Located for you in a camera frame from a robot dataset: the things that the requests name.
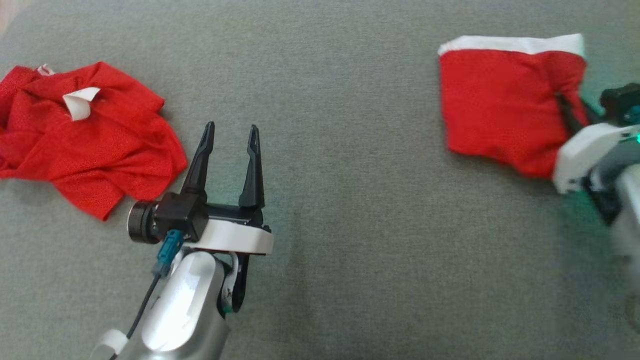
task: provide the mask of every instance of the white hem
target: white hem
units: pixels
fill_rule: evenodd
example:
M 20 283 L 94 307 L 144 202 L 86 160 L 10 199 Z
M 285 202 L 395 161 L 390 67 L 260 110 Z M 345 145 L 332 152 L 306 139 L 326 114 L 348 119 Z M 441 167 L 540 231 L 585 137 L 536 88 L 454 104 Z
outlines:
M 584 38 L 582 34 L 555 38 L 463 36 L 442 44 L 438 49 L 438 55 L 442 56 L 448 51 L 456 50 L 502 50 L 530 55 L 545 51 L 564 51 L 584 57 Z

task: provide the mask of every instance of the folded red cloth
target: folded red cloth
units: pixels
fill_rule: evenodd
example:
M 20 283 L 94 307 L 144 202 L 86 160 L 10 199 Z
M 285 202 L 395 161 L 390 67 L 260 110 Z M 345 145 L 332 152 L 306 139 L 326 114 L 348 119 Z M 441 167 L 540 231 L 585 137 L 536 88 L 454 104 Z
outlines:
M 90 86 L 89 117 L 72 121 L 63 95 Z M 51 76 L 15 67 L 0 83 L 0 178 L 51 182 L 101 220 L 125 194 L 155 199 L 187 166 L 163 104 L 103 62 Z
M 587 125 L 579 86 L 582 35 L 460 37 L 440 47 L 442 114 L 450 150 L 493 158 L 531 177 L 551 178 L 567 141 L 556 93 Z

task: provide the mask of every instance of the gray fabric surface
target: gray fabric surface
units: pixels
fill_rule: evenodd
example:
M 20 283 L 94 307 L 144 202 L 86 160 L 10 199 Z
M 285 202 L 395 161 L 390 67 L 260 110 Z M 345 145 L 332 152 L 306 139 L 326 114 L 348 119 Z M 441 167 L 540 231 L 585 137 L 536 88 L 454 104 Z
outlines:
M 584 94 L 640 78 L 636 0 L 40 1 L 0 72 L 106 61 L 166 98 L 207 190 L 237 200 L 260 127 L 274 254 L 224 359 L 620 359 L 637 349 L 607 230 L 582 196 L 448 153 L 438 45 L 581 32 Z M 0 181 L 0 359 L 86 359 L 128 329 L 154 247 L 45 183 Z

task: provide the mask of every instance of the robotic arm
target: robotic arm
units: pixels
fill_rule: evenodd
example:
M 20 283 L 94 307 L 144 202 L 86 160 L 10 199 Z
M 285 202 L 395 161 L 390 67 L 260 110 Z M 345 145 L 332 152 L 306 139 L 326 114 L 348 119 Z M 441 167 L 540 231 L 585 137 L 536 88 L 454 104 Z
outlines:
M 251 128 L 249 166 L 237 206 L 207 203 L 205 182 L 213 140 L 210 122 L 180 193 L 167 193 L 159 202 L 137 202 L 129 213 L 133 241 L 156 244 L 164 239 L 164 243 L 152 287 L 120 342 L 123 346 L 114 347 L 112 359 L 218 359 L 229 334 L 225 317 L 238 312 L 244 300 L 249 256 L 267 255 L 273 249 L 273 235 L 262 219 L 258 128 Z M 222 261 L 223 256 L 230 263 Z M 153 287 L 163 277 L 169 277 L 168 282 L 136 332 Z
M 627 320 L 640 333 L 632 314 L 640 296 L 640 85 L 602 92 L 604 117 L 585 104 L 591 123 L 586 127 L 577 123 L 561 97 L 559 104 L 573 137 L 558 153 L 554 184 L 559 193 L 587 192 L 611 227 L 632 290 Z

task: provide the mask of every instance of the blue cable connector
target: blue cable connector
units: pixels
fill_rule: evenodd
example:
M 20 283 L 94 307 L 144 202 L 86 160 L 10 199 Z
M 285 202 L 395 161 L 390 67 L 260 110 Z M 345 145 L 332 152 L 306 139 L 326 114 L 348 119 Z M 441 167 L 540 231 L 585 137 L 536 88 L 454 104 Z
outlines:
M 184 236 L 180 230 L 169 230 L 164 237 L 164 243 L 158 251 L 156 256 L 157 261 L 152 273 L 154 275 L 160 275 L 160 277 L 166 277 L 171 270 L 171 262 L 175 258 L 178 251 L 182 248 L 184 243 Z

